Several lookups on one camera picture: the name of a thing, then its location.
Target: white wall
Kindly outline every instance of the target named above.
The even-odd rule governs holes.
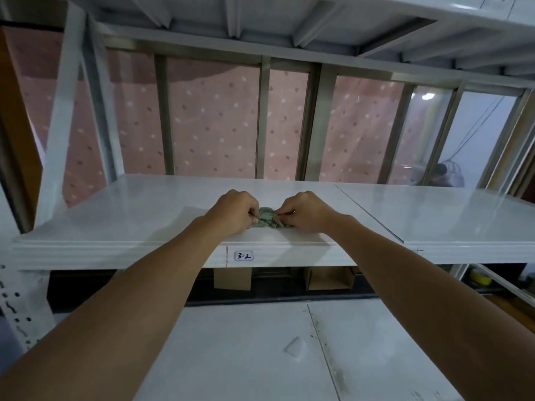
[[[470,135],[481,125],[486,116],[491,113],[492,108],[499,102],[494,112],[483,123],[478,132],[452,159],[461,168],[465,178],[465,187],[477,187],[516,100],[516,97],[503,97],[503,100],[500,101],[501,98],[502,96],[494,94],[474,92],[465,92],[461,98],[439,162],[449,159],[470,128],[476,124],[476,121],[477,124],[470,132]]]

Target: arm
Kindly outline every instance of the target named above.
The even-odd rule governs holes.
[[[310,191],[276,213],[335,240],[465,400],[533,399],[535,336],[490,301]]]
[[[134,263],[0,377],[18,401],[131,400],[177,322],[208,256],[244,232],[258,202],[231,190],[182,233]]]

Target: window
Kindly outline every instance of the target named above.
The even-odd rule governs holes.
[[[389,184],[417,185],[421,180],[446,114],[451,90],[418,86],[405,117]]]
[[[270,71],[264,178],[295,180],[308,73]]]
[[[516,97],[466,91],[461,97],[431,185],[477,188]]]
[[[403,84],[338,76],[320,181],[376,183]]]
[[[4,32],[37,149],[42,152],[44,160],[63,34],[23,28],[4,28]],[[93,113],[80,70],[63,180],[63,198],[66,205],[71,207],[105,185]]]
[[[168,59],[176,174],[255,177],[258,67]]]
[[[154,57],[108,51],[125,173],[165,174]]]

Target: green cloth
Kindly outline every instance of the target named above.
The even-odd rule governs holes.
[[[258,217],[258,224],[256,227],[262,228],[291,228],[292,225],[284,225],[282,222],[277,220],[277,215],[275,211],[269,207],[260,207],[260,216]]]

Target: hand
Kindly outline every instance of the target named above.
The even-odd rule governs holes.
[[[246,191],[230,190],[208,210],[205,218],[220,228],[224,237],[242,234],[258,223],[258,201]]]
[[[325,232],[326,226],[339,215],[312,191],[300,192],[287,198],[275,214],[282,223],[312,233]]]

